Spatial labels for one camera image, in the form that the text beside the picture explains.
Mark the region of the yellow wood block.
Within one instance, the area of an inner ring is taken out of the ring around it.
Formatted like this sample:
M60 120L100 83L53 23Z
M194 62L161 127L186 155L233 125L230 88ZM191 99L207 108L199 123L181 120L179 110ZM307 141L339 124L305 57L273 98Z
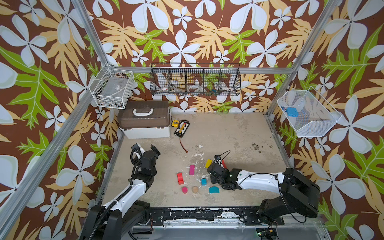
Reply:
M205 164L205 168L208 169L209 166L212 164L212 162L213 162L212 160L208 159L206 164Z

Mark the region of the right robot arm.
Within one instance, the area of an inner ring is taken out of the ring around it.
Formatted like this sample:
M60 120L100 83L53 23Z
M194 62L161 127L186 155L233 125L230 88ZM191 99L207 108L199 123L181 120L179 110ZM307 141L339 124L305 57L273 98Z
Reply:
M254 173L242 169L224 167L221 155L216 155L208 166L211 183L224 190L261 190L276 193L274 199L265 199L255 213L243 219L247 225L283 224L281 217L297 213L305 219L317 218L319 214L320 187L294 168L282 173Z

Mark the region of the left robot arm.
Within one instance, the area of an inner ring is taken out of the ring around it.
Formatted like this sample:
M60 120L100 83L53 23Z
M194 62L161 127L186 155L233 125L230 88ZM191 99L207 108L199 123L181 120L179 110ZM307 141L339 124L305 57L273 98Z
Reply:
M134 164L129 185L114 199L103 206L93 206L88 213L80 240L121 240L135 237L132 227L150 220L150 204L139 201L151 187L157 174L156 161L160 151L151 145L144 151L139 144L131 147Z

